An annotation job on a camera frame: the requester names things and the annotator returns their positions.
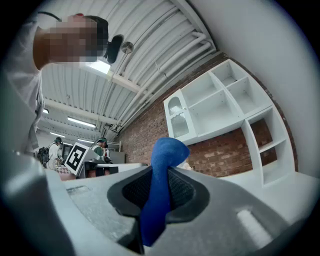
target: fluorescent light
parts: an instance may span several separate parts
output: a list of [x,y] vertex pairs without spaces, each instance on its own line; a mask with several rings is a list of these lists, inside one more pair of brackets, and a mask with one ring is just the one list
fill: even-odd
[[101,60],[97,60],[96,62],[93,63],[86,63],[86,66],[98,70],[104,74],[108,74],[108,71],[110,69],[110,65],[101,61]]
[[84,140],[84,139],[80,139],[80,138],[78,138],[78,141],[81,141],[81,142],[88,142],[88,143],[94,143],[93,141]]
[[52,135],[57,135],[59,137],[62,137],[62,138],[65,138],[66,136],[63,136],[63,135],[60,135],[60,134],[56,134],[56,133],[53,133],[53,132],[50,132]]
[[92,123],[80,121],[80,120],[74,119],[74,118],[69,117],[69,116],[67,118],[71,122],[75,122],[75,123],[78,123],[78,124],[82,124],[84,126],[90,126],[90,127],[96,128],[96,126],[94,124],[92,124]]

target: red brick wall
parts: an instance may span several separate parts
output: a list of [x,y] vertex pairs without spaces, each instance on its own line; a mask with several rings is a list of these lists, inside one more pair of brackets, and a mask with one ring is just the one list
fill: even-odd
[[[150,164],[153,145],[157,139],[169,136],[163,101],[178,89],[183,88],[192,80],[228,58],[225,54],[220,54],[184,77],[161,95],[120,133],[116,141],[121,141],[121,149],[125,152],[126,163]],[[263,88],[271,96],[269,91],[265,87]],[[259,146],[271,141],[270,132],[263,120],[254,123],[251,127]],[[290,129],[288,131],[294,146]],[[187,162],[197,172],[221,177],[252,170],[248,146],[240,128],[218,137],[189,145],[188,148],[190,149],[190,156]],[[265,152],[261,157],[263,165],[277,159],[274,150]]]

